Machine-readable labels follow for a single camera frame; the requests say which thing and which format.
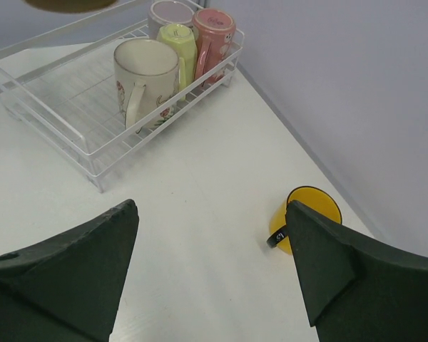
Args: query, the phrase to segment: mug handle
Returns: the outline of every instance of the mug handle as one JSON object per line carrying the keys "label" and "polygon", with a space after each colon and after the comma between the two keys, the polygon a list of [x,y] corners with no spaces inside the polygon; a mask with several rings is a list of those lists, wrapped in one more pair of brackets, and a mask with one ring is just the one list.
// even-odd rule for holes
{"label": "mug handle", "polygon": [[285,239],[288,236],[287,234],[287,226],[282,226],[278,230],[276,230],[270,237],[268,237],[268,240],[266,240],[266,243],[269,247],[274,248],[277,246],[279,242],[281,242],[283,239]]}
{"label": "mug handle", "polygon": [[[187,88],[187,78],[185,77],[185,61],[184,58],[179,57],[179,91],[183,91]],[[185,95],[180,99],[181,101],[185,100]]]}
{"label": "mug handle", "polygon": [[200,56],[198,57],[197,68],[195,70],[195,79],[198,80],[205,73],[206,62],[211,47],[212,40],[209,37],[203,37],[201,43]]}
{"label": "mug handle", "polygon": [[126,128],[129,128],[136,123],[136,118],[139,118],[139,109],[141,99],[143,98],[144,91],[146,90],[146,83],[139,80],[135,82],[135,86],[131,91],[130,100],[128,101],[126,111]]}

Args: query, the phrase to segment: pink mug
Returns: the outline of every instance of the pink mug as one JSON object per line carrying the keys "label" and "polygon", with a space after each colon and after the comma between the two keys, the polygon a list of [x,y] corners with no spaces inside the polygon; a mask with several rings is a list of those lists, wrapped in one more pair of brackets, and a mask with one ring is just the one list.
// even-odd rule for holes
{"label": "pink mug", "polygon": [[[193,33],[198,48],[195,79],[223,61],[233,41],[236,24],[233,18],[219,9],[201,9],[193,16]],[[223,71],[209,77],[214,83],[223,77]]]}

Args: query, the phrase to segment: yellow cup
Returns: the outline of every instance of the yellow cup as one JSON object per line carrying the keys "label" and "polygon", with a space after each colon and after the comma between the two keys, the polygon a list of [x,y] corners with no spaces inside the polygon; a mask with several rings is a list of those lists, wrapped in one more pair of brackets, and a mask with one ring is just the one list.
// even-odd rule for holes
{"label": "yellow cup", "polygon": [[280,205],[272,216],[269,228],[271,236],[267,240],[268,246],[277,246],[287,254],[292,254],[292,248],[285,231],[285,214],[287,213],[288,204],[293,200],[307,205],[336,223],[342,223],[341,210],[331,196],[316,187],[297,187],[288,195],[287,200]]}
{"label": "yellow cup", "polygon": [[179,91],[193,82],[197,63],[197,46],[193,32],[181,24],[168,24],[160,27],[157,40],[173,48],[179,56]]}

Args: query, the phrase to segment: dish rack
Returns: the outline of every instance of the dish rack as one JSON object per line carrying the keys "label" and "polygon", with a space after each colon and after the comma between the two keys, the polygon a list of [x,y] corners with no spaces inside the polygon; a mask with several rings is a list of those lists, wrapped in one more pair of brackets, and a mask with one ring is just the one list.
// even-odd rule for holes
{"label": "dish rack", "polygon": [[[190,0],[186,1],[195,8],[202,8]],[[0,60],[74,30],[84,29],[88,24],[143,3],[144,0],[132,0],[4,48],[0,50]],[[129,160],[134,152],[218,86],[229,85],[244,42],[244,33],[237,30],[224,61],[135,125],[125,129],[116,95],[113,52],[124,40],[145,38],[147,32],[147,21],[140,21],[93,43],[77,44],[75,51],[62,57],[57,56],[55,61],[19,77],[13,77],[10,70],[0,66],[0,101],[3,105],[12,116],[26,123],[56,148],[100,192],[104,190],[105,177],[118,170],[119,165]],[[223,78],[214,84],[202,85],[222,69],[225,69]],[[139,134],[136,133],[173,105],[175,114],[171,119],[156,129],[143,128]]]}

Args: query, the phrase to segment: white floral mug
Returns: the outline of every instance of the white floral mug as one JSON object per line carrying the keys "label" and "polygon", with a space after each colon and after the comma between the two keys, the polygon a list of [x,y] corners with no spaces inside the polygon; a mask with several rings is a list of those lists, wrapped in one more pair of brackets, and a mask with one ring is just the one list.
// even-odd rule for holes
{"label": "white floral mug", "polygon": [[[137,38],[114,51],[119,109],[129,128],[173,97],[179,89],[179,57],[159,41]],[[173,107],[144,125],[157,128],[174,114]]]}

